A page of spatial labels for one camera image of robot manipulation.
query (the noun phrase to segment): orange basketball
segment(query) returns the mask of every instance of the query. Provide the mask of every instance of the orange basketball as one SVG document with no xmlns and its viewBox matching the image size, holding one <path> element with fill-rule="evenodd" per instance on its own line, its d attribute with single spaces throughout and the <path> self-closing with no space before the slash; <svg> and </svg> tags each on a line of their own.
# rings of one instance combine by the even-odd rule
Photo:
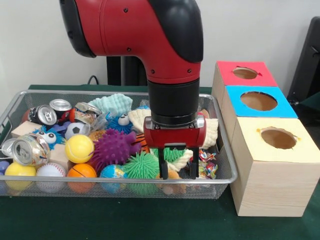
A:
<svg viewBox="0 0 320 240">
<path fill-rule="evenodd" d="M 68 172 L 67 177 L 72 178 L 96 178 L 97 173 L 95 169 L 86 163 L 74 165 Z M 84 194 L 90 191 L 95 185 L 94 182 L 68 182 L 68 186 L 78 194 Z"/>
<path fill-rule="evenodd" d="M 146 139 L 145 139 L 145 135 L 143 133 L 137 134 L 136 135 L 136 139 L 135 142 L 132 144 L 137 144 L 140 143 L 141 144 L 141 152 L 146 152 L 147 154 L 150 153 L 150 149 L 147 145 Z"/>
</svg>

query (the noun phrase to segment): yellow ball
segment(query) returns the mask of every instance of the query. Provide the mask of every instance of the yellow ball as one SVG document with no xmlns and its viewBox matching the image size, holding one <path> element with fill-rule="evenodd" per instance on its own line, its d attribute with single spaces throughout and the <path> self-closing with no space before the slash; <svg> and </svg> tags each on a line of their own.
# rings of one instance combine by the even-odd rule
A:
<svg viewBox="0 0 320 240">
<path fill-rule="evenodd" d="M 17 162 L 11 163 L 8 168 L 5 170 L 4 175 L 6 176 L 31 176 L 36 175 L 36 168 L 34 166 L 23 166 Z M 31 181 L 10 181 L 7 180 L 5 183 L 9 188 L 22 191 L 26 189 L 32 182 Z"/>
<path fill-rule="evenodd" d="M 94 150 L 94 142 L 86 135 L 74 135 L 65 144 L 66 157 L 75 164 L 88 162 Z"/>
</svg>

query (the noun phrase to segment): spiky ball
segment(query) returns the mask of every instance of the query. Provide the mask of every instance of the spiky ball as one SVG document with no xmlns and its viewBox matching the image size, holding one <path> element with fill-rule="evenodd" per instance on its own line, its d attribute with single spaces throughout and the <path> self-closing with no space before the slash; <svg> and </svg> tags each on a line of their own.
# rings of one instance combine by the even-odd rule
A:
<svg viewBox="0 0 320 240">
<path fill-rule="evenodd" d="M 178 160 L 180 157 L 182 157 L 185 151 L 186 150 L 177 150 L 177 149 L 170 150 L 169 147 L 166 147 L 163 150 L 164 160 L 166 160 L 168 163 L 173 163 L 176 160 Z M 159 151 L 157 148 L 152 149 L 152 152 L 154 155 L 157 156 L 157 158 L 159 157 Z"/>
<path fill-rule="evenodd" d="M 142 152 L 136 157 L 132 156 L 123 169 L 130 179 L 155 179 L 159 173 L 159 161 L 155 155 Z M 131 183 L 129 188 L 143 196 L 157 191 L 156 185 L 152 183 Z"/>
<path fill-rule="evenodd" d="M 136 133 L 119 133 L 109 128 L 98 141 L 95 141 L 94 154 L 89 164 L 99 173 L 104 167 L 112 164 L 123 165 L 130 155 L 139 153 L 141 144 L 136 141 Z"/>
</svg>

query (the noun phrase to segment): wooden box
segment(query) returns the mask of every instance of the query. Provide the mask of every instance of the wooden box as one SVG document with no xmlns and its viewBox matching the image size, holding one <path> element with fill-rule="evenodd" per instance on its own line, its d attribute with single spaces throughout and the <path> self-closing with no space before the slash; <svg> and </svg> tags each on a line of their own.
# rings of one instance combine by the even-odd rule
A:
<svg viewBox="0 0 320 240">
<path fill-rule="evenodd" d="M 226 86 L 220 108 L 230 142 L 237 116 L 297 118 L 281 90 L 273 86 Z"/>
<path fill-rule="evenodd" d="M 303 215 L 320 177 L 320 151 L 300 120 L 238 117 L 231 147 L 239 216 Z"/>
<path fill-rule="evenodd" d="M 225 86 L 277 87 L 277 83 L 264 62 L 217 61 L 212 95 L 219 106 L 223 101 Z"/>
</svg>

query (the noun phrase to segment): googly eye toy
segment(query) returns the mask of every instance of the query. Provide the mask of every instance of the googly eye toy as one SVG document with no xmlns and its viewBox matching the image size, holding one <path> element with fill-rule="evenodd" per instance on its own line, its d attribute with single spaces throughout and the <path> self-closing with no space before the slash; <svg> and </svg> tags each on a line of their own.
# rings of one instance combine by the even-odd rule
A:
<svg viewBox="0 0 320 240">
<path fill-rule="evenodd" d="M 49 145 L 50 150 L 55 149 L 56 144 L 65 144 L 66 140 L 54 128 L 47 130 L 45 126 L 33 131 L 32 133 L 40 135 Z"/>
</svg>

